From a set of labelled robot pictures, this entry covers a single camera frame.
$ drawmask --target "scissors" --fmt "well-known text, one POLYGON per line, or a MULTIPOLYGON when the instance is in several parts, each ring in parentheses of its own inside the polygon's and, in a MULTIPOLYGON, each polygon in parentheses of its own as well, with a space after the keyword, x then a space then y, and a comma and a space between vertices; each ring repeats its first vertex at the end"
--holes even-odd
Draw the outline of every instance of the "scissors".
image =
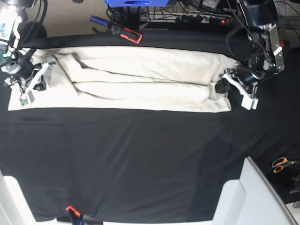
POLYGON ((284 168, 293 165, 293 164, 298 164, 300 161, 290 161, 286 157, 280 157, 272 163, 272 168, 274 173, 279 173, 282 171, 284 168))

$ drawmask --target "black tablecloth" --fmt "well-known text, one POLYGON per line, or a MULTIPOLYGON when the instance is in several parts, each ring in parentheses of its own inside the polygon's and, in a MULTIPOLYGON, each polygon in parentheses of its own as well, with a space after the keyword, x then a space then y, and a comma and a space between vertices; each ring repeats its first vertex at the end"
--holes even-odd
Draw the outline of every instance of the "black tablecloth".
MULTIPOLYGON (((143 46, 228 55, 221 37, 180 33, 168 41, 164 32, 161 39, 147 34, 143 46)), ((61 37, 34 44, 105 45, 105 38, 61 37)), ((127 44, 121 42, 111 45, 127 44)), ((291 51, 285 71, 261 84, 256 111, 241 108, 241 97, 231 91, 232 111, 217 114, 72 108, 8 112, 10 91, 0 88, 0 168, 19 181, 38 221, 64 216, 68 205, 103 221, 211 220, 223 184, 239 178, 247 156, 286 203, 300 200, 300 195, 288 195, 291 177, 300 168, 279 174, 270 168, 276 157, 300 158, 299 63, 299 51, 291 51)))

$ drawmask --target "white towel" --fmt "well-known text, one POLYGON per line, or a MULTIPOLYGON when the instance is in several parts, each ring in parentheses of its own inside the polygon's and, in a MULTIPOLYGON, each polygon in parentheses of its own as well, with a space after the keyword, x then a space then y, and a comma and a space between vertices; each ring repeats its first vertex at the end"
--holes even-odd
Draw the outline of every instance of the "white towel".
POLYGON ((57 59, 47 90, 21 106, 12 90, 8 110, 50 107, 226 112, 227 95, 215 84, 237 62, 221 54, 174 49, 96 46, 38 50, 34 63, 57 59))

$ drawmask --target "blue handle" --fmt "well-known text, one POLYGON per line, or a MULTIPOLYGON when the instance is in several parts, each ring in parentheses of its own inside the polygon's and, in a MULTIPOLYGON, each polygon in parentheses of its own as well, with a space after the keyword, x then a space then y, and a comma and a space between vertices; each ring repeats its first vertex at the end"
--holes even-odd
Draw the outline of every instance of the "blue handle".
POLYGON ((105 27, 107 27, 108 23, 109 23, 107 20, 102 19, 98 16, 93 16, 93 15, 90 17, 90 21, 92 21, 94 23, 98 23, 98 24, 100 24, 102 26, 105 26, 105 27))

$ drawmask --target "blue box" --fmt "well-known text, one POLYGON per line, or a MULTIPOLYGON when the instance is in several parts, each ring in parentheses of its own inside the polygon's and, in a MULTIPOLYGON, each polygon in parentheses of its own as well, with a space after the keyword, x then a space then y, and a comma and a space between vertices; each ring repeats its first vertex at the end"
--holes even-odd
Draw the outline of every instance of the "blue box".
POLYGON ((111 7, 123 6, 158 6, 165 7, 169 0, 105 0, 111 7))

